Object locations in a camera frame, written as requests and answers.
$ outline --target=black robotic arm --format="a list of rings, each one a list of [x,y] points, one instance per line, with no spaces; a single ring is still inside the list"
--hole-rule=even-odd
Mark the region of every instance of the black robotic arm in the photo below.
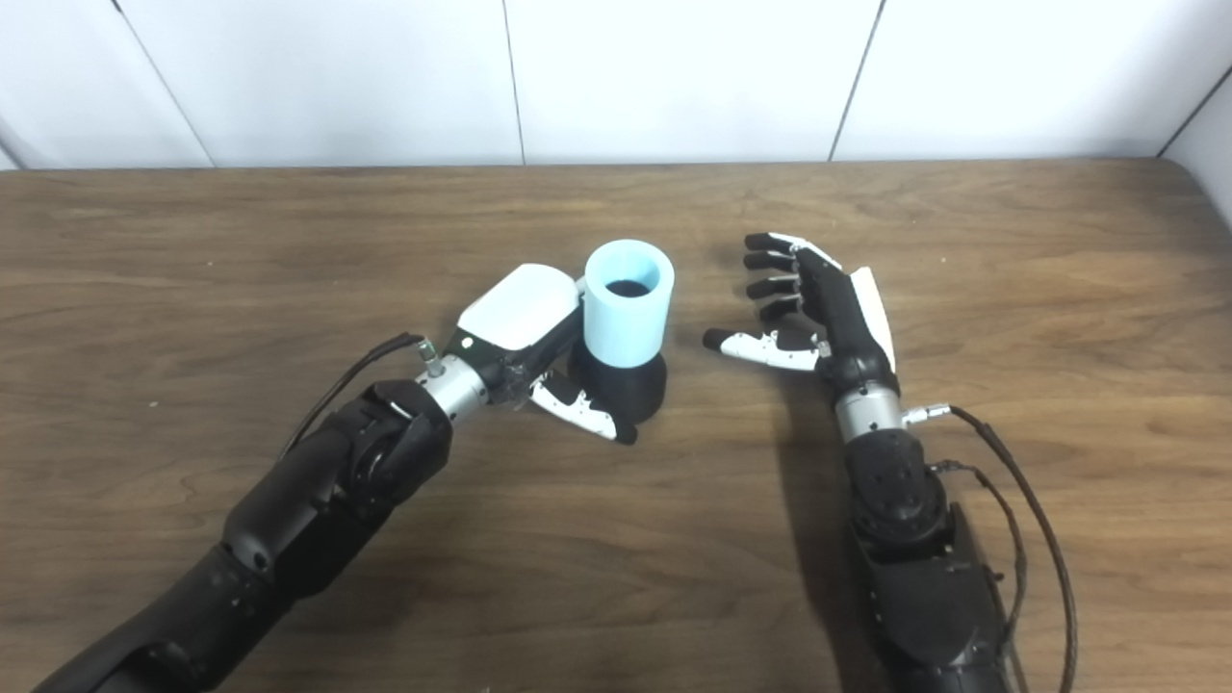
[[[745,247],[752,252],[744,260],[748,269],[788,273],[749,285],[749,298],[774,297],[759,317],[771,322],[801,313],[814,328],[760,337],[711,329],[703,344],[729,356],[812,371],[824,386],[843,439],[853,560],[870,596],[877,650],[896,689],[1008,693],[1005,660],[1025,589],[1025,552],[1019,544],[1015,603],[1007,618],[999,576],[984,564],[962,508],[949,502],[940,480],[946,471],[972,467],[926,464],[923,445],[908,432],[908,425],[945,416],[951,407],[901,407],[890,326],[872,273],[861,268],[846,274],[802,238],[758,233],[745,238]],[[991,487],[982,472],[977,475]],[[1035,511],[1034,494],[1019,481]],[[1018,540],[1013,512],[992,490]],[[1037,517],[1050,547],[1055,546],[1042,511]],[[1060,550],[1053,556],[1060,559]],[[1060,560],[1057,566],[1067,584]],[[1072,617],[1072,599],[1066,607]],[[1062,689],[1072,681],[1071,651]]]
[[[403,334],[330,390],[223,536],[179,582],[60,667],[34,693],[213,691],[291,607],[326,587],[399,504],[448,460],[453,427],[488,403],[536,402],[620,443],[637,430],[552,364],[582,334],[577,282],[521,265],[460,317],[444,355]],[[426,370],[368,386],[306,435],[363,365],[418,346]]]

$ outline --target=light blue cup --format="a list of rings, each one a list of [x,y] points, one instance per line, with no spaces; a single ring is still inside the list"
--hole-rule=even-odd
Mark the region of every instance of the light blue cup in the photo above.
[[[609,366],[631,369],[663,348],[668,303],[676,270],[663,250],[643,240],[605,243],[586,260],[583,337],[586,348]],[[620,296],[609,285],[633,281],[644,296]]]

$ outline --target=cable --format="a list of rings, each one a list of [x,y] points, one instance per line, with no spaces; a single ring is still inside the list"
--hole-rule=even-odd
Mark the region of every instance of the cable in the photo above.
[[[1005,633],[1002,636],[1002,647],[1004,649],[1014,640],[1014,630],[1018,628],[1018,615],[1023,610],[1023,602],[1026,599],[1026,543],[1023,541],[1023,530],[1018,525],[1014,508],[1009,506],[1009,501],[1002,496],[997,486],[979,467],[965,465],[955,460],[942,460],[931,465],[931,469],[942,474],[970,471],[976,475],[979,485],[987,488],[993,494],[993,498],[997,498],[997,503],[1005,513],[1005,523],[1009,524],[1009,534],[1014,539],[1014,604],[1010,607],[1009,617],[1005,619]]]
[[[291,438],[287,439],[287,444],[282,446],[282,453],[278,454],[278,459],[281,460],[282,457],[286,457],[287,453],[290,453],[292,448],[299,444],[299,440],[304,437],[306,433],[308,433],[308,429],[312,427],[313,422],[317,420],[317,417],[319,417],[320,413],[325,411],[325,407],[328,407],[329,403],[334,401],[334,397],[338,397],[338,393],[341,392],[344,387],[346,387],[352,380],[355,380],[355,376],[360,375],[360,371],[368,367],[375,361],[397,351],[398,349],[414,346],[415,344],[419,344],[423,340],[424,338],[420,337],[419,334],[408,334],[404,332],[397,337],[382,342],[381,344],[377,344],[376,346],[372,348],[371,351],[365,354],[362,359],[351,364],[351,367],[346,369],[346,372],[344,372],[342,376],[338,379],[338,382],[335,382],[325,392],[325,395],[317,401],[315,404],[313,404],[312,409],[308,409],[308,413],[304,416],[303,420],[299,422],[299,425],[296,427],[294,433],[292,433]]]
[[[1035,492],[1031,490],[1031,485],[1026,481],[1023,469],[1018,466],[1018,462],[1014,460],[1014,455],[1010,454],[1009,449],[1005,448],[1005,444],[997,437],[997,432],[993,430],[993,427],[977,419],[962,407],[951,406],[950,412],[960,419],[967,422],[971,428],[976,429],[976,434],[978,434],[979,438],[988,444],[992,451],[997,455],[997,459],[999,459],[1002,464],[1005,465],[1005,469],[1009,470],[1009,474],[1014,476],[1014,481],[1018,482],[1018,487],[1023,492],[1023,497],[1026,498],[1026,504],[1031,508],[1031,513],[1035,514],[1035,519],[1040,524],[1040,531],[1044,533],[1044,540],[1048,545],[1048,552],[1052,554],[1052,564],[1057,568],[1057,582],[1061,584],[1061,601],[1066,612],[1066,658],[1064,668],[1061,672],[1061,687],[1058,691],[1061,693],[1069,693],[1069,691],[1073,689],[1074,675],[1078,671],[1078,609],[1074,605],[1074,591],[1073,584],[1069,582],[1069,570],[1066,567],[1066,559],[1061,554],[1061,543],[1057,541],[1057,534],[1052,530],[1052,523],[1048,522],[1048,517],[1044,513],[1044,507],[1040,506],[1040,499],[1035,497]]]

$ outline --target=white wall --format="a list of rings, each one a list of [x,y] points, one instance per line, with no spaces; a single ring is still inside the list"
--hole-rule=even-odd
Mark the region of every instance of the white wall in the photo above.
[[[1230,32],[1228,0],[890,0],[835,159],[1153,157]]]
[[[1232,64],[1232,0],[880,4],[0,0],[0,144],[28,168],[1154,155]]]
[[[1223,80],[1165,155],[1194,174],[1232,227],[1232,78]]]
[[[521,163],[500,0],[121,4],[218,165]]]
[[[508,0],[530,164],[825,160],[878,0]]]
[[[0,142],[30,168],[211,165],[107,0],[0,0]]]

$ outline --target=dark liquid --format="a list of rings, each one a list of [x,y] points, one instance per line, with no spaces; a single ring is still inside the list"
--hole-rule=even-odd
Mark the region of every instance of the dark liquid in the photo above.
[[[614,281],[607,285],[607,291],[617,296],[623,296],[626,298],[637,298],[638,296],[646,296],[650,292],[649,289],[642,286],[641,284],[631,280],[622,279],[620,281]]]

